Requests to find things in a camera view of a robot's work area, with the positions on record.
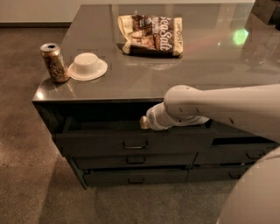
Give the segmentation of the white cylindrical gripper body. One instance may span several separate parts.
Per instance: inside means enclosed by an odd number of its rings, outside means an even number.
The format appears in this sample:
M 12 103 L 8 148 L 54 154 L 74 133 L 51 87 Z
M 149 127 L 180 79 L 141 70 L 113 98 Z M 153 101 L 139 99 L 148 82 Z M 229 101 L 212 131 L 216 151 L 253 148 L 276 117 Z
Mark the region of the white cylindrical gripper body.
M 148 126 L 152 130 L 167 130 L 177 124 L 177 120 L 167 113 L 162 102 L 149 108 L 146 116 Z

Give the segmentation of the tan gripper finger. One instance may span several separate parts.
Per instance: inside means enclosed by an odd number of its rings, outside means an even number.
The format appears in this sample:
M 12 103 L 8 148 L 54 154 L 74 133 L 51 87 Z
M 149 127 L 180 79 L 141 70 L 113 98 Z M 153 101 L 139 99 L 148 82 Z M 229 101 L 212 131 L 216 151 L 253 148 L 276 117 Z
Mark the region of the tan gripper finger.
M 139 123 L 140 123 L 140 127 L 142 130 L 147 130 L 150 127 L 149 123 L 148 123 L 148 118 L 146 115 L 144 115 L 140 118 Z

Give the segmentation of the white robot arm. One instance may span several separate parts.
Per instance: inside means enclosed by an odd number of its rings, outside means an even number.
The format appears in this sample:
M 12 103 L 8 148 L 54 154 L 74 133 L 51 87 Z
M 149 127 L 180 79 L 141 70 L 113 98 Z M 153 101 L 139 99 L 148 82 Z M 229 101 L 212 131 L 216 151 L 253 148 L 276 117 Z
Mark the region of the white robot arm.
M 280 142 L 280 85 L 198 90 L 179 85 L 149 108 L 140 127 L 167 130 L 208 120 Z

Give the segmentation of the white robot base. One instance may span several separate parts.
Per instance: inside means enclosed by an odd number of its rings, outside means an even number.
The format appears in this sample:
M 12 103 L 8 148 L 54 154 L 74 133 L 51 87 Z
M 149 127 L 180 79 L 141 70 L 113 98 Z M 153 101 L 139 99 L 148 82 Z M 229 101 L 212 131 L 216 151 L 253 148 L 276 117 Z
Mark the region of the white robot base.
M 280 224 L 280 147 L 238 180 L 216 224 Z

